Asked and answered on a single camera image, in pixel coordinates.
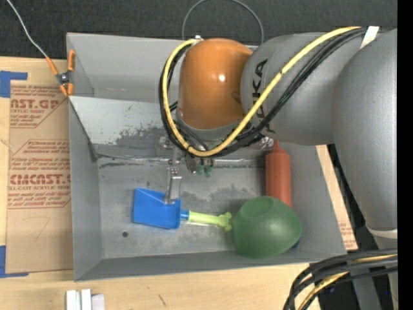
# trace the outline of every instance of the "black cable bundle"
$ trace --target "black cable bundle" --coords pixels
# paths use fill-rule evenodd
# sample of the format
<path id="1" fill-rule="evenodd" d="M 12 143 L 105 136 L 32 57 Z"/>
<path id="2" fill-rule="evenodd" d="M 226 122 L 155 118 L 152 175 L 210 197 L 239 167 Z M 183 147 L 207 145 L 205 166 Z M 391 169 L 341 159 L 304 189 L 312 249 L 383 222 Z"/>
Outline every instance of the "black cable bundle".
<path id="1" fill-rule="evenodd" d="M 374 271 L 351 274 L 352 270 L 357 269 L 375 269 Z M 311 284 L 318 284 L 323 280 L 333 277 L 335 274 L 343 273 L 343 276 L 333 279 L 331 283 L 321 286 L 311 297 L 305 302 L 299 310 L 306 310 L 311 302 L 318 296 L 320 292 L 330 284 L 342 284 L 349 280 L 367 278 L 372 276 L 380 276 L 384 274 L 394 273 L 398 270 L 398 250 L 383 249 L 377 251 L 360 251 L 350 253 L 311 264 L 308 269 L 301 272 L 293 281 L 290 289 L 290 294 L 284 304 L 283 310 L 296 310 L 295 298 L 306 287 Z"/>

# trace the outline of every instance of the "orange cylinder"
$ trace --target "orange cylinder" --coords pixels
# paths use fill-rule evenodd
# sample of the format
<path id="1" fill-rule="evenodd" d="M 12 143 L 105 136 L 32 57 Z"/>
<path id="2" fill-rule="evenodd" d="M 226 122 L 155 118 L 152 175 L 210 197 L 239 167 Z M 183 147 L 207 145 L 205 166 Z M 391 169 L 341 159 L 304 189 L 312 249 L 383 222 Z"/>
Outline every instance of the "orange cylinder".
<path id="1" fill-rule="evenodd" d="M 265 156 L 265 193 L 292 207 L 291 159 L 278 141 L 275 141 L 274 148 Z"/>

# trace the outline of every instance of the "black cable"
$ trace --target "black cable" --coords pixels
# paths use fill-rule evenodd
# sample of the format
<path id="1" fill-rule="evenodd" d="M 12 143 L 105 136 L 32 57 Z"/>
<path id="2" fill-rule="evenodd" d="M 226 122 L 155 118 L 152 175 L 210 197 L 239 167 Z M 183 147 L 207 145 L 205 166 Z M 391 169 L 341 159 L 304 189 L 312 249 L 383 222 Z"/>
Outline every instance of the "black cable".
<path id="1" fill-rule="evenodd" d="M 297 275 L 296 279 L 293 281 L 291 289 L 290 289 L 290 294 L 287 298 L 287 301 L 283 309 L 284 310 L 290 309 L 289 304 L 288 304 L 289 300 L 291 298 L 295 298 L 295 296 L 299 293 L 299 286 L 301 285 L 301 282 L 310 274 L 314 275 L 317 272 L 321 272 L 321 271 L 328 272 L 327 271 L 328 269 L 331 269 L 331 268 L 336 269 L 339 265 L 345 265 L 347 264 L 348 261 L 352 261 L 352 260 L 359 260 L 362 258 L 386 256 L 386 255 L 393 255 L 393 254 L 397 255 L 397 253 L 398 253 L 397 249 L 379 249 L 379 250 L 374 250 L 374 251 L 360 251 L 357 253 L 350 253 L 350 254 L 344 254 L 340 256 L 327 258 L 320 262 L 310 264 L 310 266 L 307 269 L 303 270 L 299 275 Z"/>
<path id="2" fill-rule="evenodd" d="M 309 77 L 309 75 L 322 63 L 328 56 L 333 54 L 337 49 L 342 47 L 349 41 L 363 35 L 365 33 L 364 29 L 351 30 L 344 35 L 341 35 L 333 40 L 329 41 L 317 54 L 315 54 L 306 65 L 300 70 L 300 72 L 295 76 L 293 81 L 289 84 L 287 89 L 284 91 L 282 97 L 278 102 L 272 107 L 270 112 L 263 118 L 263 120 L 256 126 L 254 133 L 261 132 L 276 116 L 276 114 L 281 110 L 284 104 L 290 99 L 291 95 L 299 88 L 299 86 Z"/>
<path id="3" fill-rule="evenodd" d="M 344 276 L 334 282 L 334 285 L 342 284 L 344 282 L 348 281 L 353 281 L 356 279 L 362 279 L 362 278 L 370 278 L 374 276 L 383 276 L 384 274 L 390 274 L 390 273 L 395 273 L 398 271 L 398 266 L 395 267 L 389 267 L 388 269 L 382 269 L 382 270 L 377 270 L 369 273 L 361 273 L 361 274 L 356 274 L 354 276 Z M 311 299 L 307 302 L 307 304 L 304 306 L 302 310 L 307 310 L 308 307 L 311 305 L 311 303 L 314 301 L 314 299 L 324 290 L 325 288 L 320 289 L 318 292 L 316 292 Z"/>
<path id="4" fill-rule="evenodd" d="M 171 112 L 173 112 L 173 111 L 176 109 L 177 106 L 178 106 L 178 101 L 175 101 L 173 104 L 171 104 L 171 105 L 169 106 L 169 110 L 170 110 Z"/>
<path id="5" fill-rule="evenodd" d="M 307 288 L 311 284 L 316 284 L 323 279 L 327 278 L 328 276 L 332 276 L 334 274 L 346 272 L 346 271 L 351 271 L 354 269 L 371 269 L 373 267 L 385 267 L 385 266 L 391 266 L 394 264 L 398 264 L 398 259 L 397 256 L 391 259 L 386 259 L 386 260 L 376 260 L 376 261 L 371 261 L 371 262 L 365 262 L 365 263 L 352 263 L 348 264 L 345 263 L 343 265 L 339 265 L 337 267 L 333 267 L 330 269 L 327 269 L 325 271 L 320 271 L 317 273 L 313 273 L 313 276 L 307 278 L 303 282 L 301 282 L 298 286 L 296 286 L 294 289 L 290 290 L 290 295 L 288 297 L 289 301 L 289 307 L 287 309 L 294 310 L 294 298 L 302 292 L 305 288 Z"/>

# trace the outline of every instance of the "cardboard box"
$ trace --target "cardboard box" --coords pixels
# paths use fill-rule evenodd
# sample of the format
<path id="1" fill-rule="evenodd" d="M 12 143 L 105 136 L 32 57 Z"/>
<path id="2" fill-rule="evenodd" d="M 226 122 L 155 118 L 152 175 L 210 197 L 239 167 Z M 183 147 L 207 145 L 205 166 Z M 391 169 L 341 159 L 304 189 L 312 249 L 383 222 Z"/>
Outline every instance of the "cardboard box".
<path id="1" fill-rule="evenodd" d="M 71 269 L 68 100 L 44 59 L 1 57 L 0 70 L 27 73 L 11 82 L 6 272 Z"/>

